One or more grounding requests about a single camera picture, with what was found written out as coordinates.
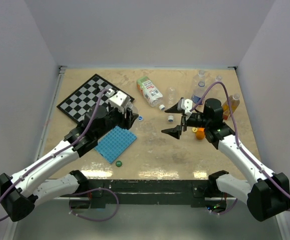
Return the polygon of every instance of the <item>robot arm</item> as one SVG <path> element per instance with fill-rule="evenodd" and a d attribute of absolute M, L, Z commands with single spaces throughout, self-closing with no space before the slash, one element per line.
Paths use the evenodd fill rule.
<path fill-rule="evenodd" d="M 290 199 L 286 198 L 256 166 L 237 147 L 235 132 L 223 122 L 221 102 L 211 98 L 205 101 L 203 113 L 191 113 L 192 100 L 181 98 L 180 101 L 167 109 L 166 113 L 182 114 L 180 125 L 162 130 L 162 133 L 180 139 L 187 127 L 205 128 L 206 139 L 225 154 L 243 173 L 246 180 L 238 180 L 226 171 L 210 175 L 210 192 L 228 193 L 245 204 L 251 214 L 259 221 L 270 218 L 290 208 Z M 241 148 L 262 167 L 271 178 L 289 193 L 289 181 L 283 174 L 275 174 L 273 170 L 262 164 L 239 140 Z"/>
<path fill-rule="evenodd" d="M 10 186 L 17 183 L 1 200 L 12 221 L 23 219 L 35 206 L 48 200 L 89 189 L 88 180 L 78 170 L 60 179 L 47 179 L 63 166 L 77 160 L 97 146 L 98 140 L 114 127 L 130 129 L 138 115 L 129 107 L 129 96 L 122 91 L 116 92 L 112 89 L 108 92 L 109 110 L 104 106 L 99 106 L 96 110 L 93 106 L 85 114 L 84 120 L 45 156 L 12 176 L 5 173 L 0 175 L 0 197 Z M 83 137 L 80 137 L 87 129 L 93 114 L 94 118 L 89 129 Z"/>

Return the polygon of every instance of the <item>beige table surface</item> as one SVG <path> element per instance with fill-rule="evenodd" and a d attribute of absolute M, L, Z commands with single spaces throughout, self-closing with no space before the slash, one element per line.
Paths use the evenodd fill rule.
<path fill-rule="evenodd" d="M 197 140 L 191 128 L 183 132 L 181 139 L 177 140 L 161 133 L 162 129 L 173 128 L 179 124 L 180 116 L 174 123 L 167 121 L 167 114 L 158 108 L 150 107 L 136 88 L 136 80 L 142 76 L 148 76 L 164 94 L 167 87 L 178 90 L 178 98 L 188 97 L 192 78 L 198 70 L 194 69 L 68 69 L 60 89 L 57 104 L 64 100 L 80 85 L 94 74 L 112 82 L 135 98 L 134 106 L 143 116 L 143 121 L 134 126 L 132 130 L 136 141 L 124 151 L 118 158 L 123 165 L 109 164 L 94 149 L 82 158 L 63 167 L 52 178 L 59 178 L 72 170 L 81 170 L 82 173 L 92 178 L 109 179 L 205 179 L 209 174 L 219 170 L 226 170 L 233 176 L 243 179 L 243 175 L 234 164 L 216 150 L 206 139 Z M 223 76 L 228 93 L 240 93 L 240 87 L 234 70 L 207 70 L 207 74 L 215 78 Z M 217 93 L 217 98 L 223 103 L 225 94 Z M 259 158 L 254 136 L 251 130 L 249 118 L 244 100 L 234 113 L 239 137 L 245 146 Z M 226 121 L 232 127 L 231 119 Z M 45 153 L 56 146 L 63 137 L 76 126 L 76 124 L 64 115 L 59 109 L 55 110 L 51 119 L 51 126 L 46 142 Z"/>

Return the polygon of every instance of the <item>blue bottle label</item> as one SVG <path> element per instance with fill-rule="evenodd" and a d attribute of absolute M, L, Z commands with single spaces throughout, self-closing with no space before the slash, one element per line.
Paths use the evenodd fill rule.
<path fill-rule="evenodd" d="M 198 101 L 200 100 L 200 97 L 195 96 L 194 94 L 191 96 L 191 100 L 193 101 L 193 103 L 198 103 Z"/>

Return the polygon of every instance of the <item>orange ball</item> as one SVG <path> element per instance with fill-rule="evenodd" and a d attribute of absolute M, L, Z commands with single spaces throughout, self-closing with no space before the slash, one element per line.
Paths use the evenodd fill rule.
<path fill-rule="evenodd" d="M 204 128 L 199 128 L 196 132 L 196 138 L 198 140 L 203 140 L 205 138 Z"/>

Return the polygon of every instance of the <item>floor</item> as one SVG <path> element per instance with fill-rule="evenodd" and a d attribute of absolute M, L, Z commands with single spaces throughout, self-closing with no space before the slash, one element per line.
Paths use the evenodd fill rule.
<path fill-rule="evenodd" d="M 206 179 L 209 174 L 226 170 L 233 176 L 244 179 L 240 171 L 222 153 L 217 151 L 206 139 L 197 140 L 191 129 L 184 132 L 180 140 L 161 133 L 162 129 L 173 128 L 179 123 L 180 116 L 174 123 L 167 121 L 167 114 L 158 108 L 148 105 L 136 88 L 136 80 L 148 76 L 164 94 L 167 87 L 178 90 L 178 98 L 190 96 L 192 78 L 197 74 L 196 69 L 68 69 L 65 72 L 57 103 L 64 100 L 75 89 L 82 85 L 94 74 L 112 82 L 135 98 L 134 106 L 143 117 L 142 122 L 133 126 L 132 132 L 137 136 L 136 141 L 120 155 L 122 167 L 109 164 L 94 149 L 79 160 L 63 167 L 52 178 L 59 178 L 72 170 L 80 170 L 92 178 L 109 179 Z M 211 78 L 217 75 L 223 77 L 228 93 L 241 95 L 238 79 L 232 69 L 207 70 Z M 223 91 L 209 97 L 217 97 L 225 101 Z M 250 126 L 244 99 L 235 112 L 239 137 L 243 144 L 259 158 L 255 139 Z M 45 153 L 56 146 L 60 140 L 76 124 L 56 109 L 46 142 Z M 226 121 L 232 127 L 231 119 Z"/>

